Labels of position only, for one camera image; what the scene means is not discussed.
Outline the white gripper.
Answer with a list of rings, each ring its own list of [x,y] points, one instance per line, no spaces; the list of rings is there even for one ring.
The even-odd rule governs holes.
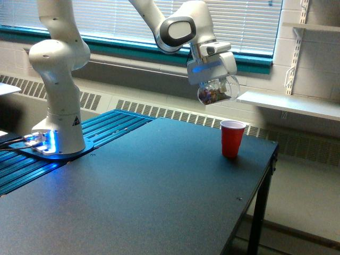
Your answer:
[[[219,79],[220,93],[227,91],[226,77],[237,73],[236,61],[232,52],[225,52],[208,57],[207,63],[189,61],[187,64],[189,84],[196,85]]]

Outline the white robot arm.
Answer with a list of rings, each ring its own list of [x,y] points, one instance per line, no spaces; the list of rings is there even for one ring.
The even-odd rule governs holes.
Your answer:
[[[176,53],[189,44],[193,59],[187,63],[189,83],[198,85],[204,105],[235,100],[240,93],[231,44],[217,41],[208,5],[188,1],[165,17],[154,1],[132,1],[153,33],[157,47]],[[38,13],[50,39],[33,45],[29,60],[44,82],[47,116],[32,128],[25,144],[47,157],[69,156],[86,149],[80,117],[80,90],[72,71],[85,66],[90,49],[75,24],[71,1],[39,1]]]

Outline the blue round robot base plate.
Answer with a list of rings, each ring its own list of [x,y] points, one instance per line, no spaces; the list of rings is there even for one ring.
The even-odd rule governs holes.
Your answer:
[[[55,155],[45,155],[41,152],[38,152],[37,150],[34,150],[32,148],[27,149],[19,149],[17,151],[22,152],[26,156],[35,157],[38,159],[46,159],[46,160],[59,160],[59,161],[71,161],[75,160],[94,149],[94,142],[91,140],[85,139],[85,148],[79,152],[75,152],[72,154],[55,154]]]

